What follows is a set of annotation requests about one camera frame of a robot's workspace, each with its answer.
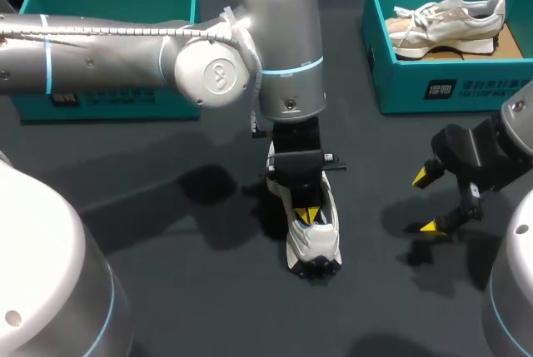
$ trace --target white sneaker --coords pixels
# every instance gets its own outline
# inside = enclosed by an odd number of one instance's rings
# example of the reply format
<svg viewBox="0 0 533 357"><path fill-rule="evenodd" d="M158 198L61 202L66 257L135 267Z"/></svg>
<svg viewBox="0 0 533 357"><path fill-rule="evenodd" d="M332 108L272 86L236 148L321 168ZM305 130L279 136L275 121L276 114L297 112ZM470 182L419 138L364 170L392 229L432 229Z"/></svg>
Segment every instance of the white sneaker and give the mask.
<svg viewBox="0 0 533 357"><path fill-rule="evenodd" d="M271 143L266 161L274 155ZM289 270L303 276L333 275L342 264L339 250L339 218L326 173L322 172L323 203L320 207L294 209L291 192L267 179L268 190L281 198L289 226L286 237L286 261Z"/></svg>
<svg viewBox="0 0 533 357"><path fill-rule="evenodd" d="M506 20L506 0L430 2L416 10L394 8L386 20L394 52L423 58L431 49L449 47L459 52L490 54Z"/></svg>

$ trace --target teal box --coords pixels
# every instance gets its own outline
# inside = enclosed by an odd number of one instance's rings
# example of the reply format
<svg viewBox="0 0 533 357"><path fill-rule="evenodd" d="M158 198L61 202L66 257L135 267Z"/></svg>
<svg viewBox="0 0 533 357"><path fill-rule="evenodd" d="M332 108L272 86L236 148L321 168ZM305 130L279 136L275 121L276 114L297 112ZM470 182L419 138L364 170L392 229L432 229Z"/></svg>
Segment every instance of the teal box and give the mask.
<svg viewBox="0 0 533 357"><path fill-rule="evenodd" d="M506 0L507 24L523 59L398 61L385 25L394 6L414 10L439 1L366 0L362 34L382 113L498 110L533 78L533 0ZM428 98L433 87L446 93Z"/></svg>
<svg viewBox="0 0 533 357"><path fill-rule="evenodd" d="M21 13L98 17L123 22L198 22L197 0L25 0ZM17 96L23 121L193 119L198 107L169 89L120 89Z"/></svg>

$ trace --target dark gray floor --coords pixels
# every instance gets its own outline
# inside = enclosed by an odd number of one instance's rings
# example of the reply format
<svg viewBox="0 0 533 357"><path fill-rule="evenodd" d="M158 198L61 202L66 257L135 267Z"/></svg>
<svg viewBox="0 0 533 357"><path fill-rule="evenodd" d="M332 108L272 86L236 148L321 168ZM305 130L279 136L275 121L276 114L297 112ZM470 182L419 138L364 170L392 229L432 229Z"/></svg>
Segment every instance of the dark gray floor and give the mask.
<svg viewBox="0 0 533 357"><path fill-rule="evenodd" d="M203 15L236 1L201 0ZM381 115L361 48L362 2L321 0L323 143L349 164L330 175L344 266L327 285L286 271L271 224L279 206L242 191L267 153L247 132L247 101L200 122L65 126L20 126L0 101L2 149L78 208L122 278L137 325L134 357L489 354L482 290L533 177L493 195L462 243L432 247L402 234L456 201L451 178L411 188L431 136L486 115ZM207 185L220 191L205 195Z"/></svg>

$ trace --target shoe sole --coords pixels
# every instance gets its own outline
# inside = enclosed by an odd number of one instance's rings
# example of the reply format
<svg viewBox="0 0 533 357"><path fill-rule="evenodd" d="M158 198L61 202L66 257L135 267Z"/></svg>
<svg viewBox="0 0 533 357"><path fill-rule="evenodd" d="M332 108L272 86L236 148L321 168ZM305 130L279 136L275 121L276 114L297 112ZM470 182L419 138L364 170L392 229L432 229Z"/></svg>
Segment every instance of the shoe sole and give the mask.
<svg viewBox="0 0 533 357"><path fill-rule="evenodd" d="M407 48L393 47L394 53L400 57L408 59L422 59L428 52L436 48L450 48L462 53L473 53L477 55L486 55L494 53L496 49L497 37L488 39L448 39L437 42L429 47Z"/></svg>
<svg viewBox="0 0 533 357"><path fill-rule="evenodd" d="M292 268L291 272L300 278L310 280L323 280L327 277L334 276L341 269L341 265L335 260L329 261L323 255L311 261L298 261Z"/></svg>

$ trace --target shoelace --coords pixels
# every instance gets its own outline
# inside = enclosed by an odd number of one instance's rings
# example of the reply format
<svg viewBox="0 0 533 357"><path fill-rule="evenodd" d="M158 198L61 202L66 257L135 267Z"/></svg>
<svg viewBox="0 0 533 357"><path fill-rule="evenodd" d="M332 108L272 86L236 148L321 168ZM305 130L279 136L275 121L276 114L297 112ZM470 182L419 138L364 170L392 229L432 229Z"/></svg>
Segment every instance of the shoelace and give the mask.
<svg viewBox="0 0 533 357"><path fill-rule="evenodd" d="M394 11L398 17L409 18L411 20L409 27L406 30L406 35L400 41L398 47L400 47L406 38L409 37L409 33L414 26L418 25L427 29L430 22L438 22L442 20L442 16L436 16L437 9L438 6L435 2L426 3L424 6L419 7L416 10L407 10L403 7L394 7Z"/></svg>

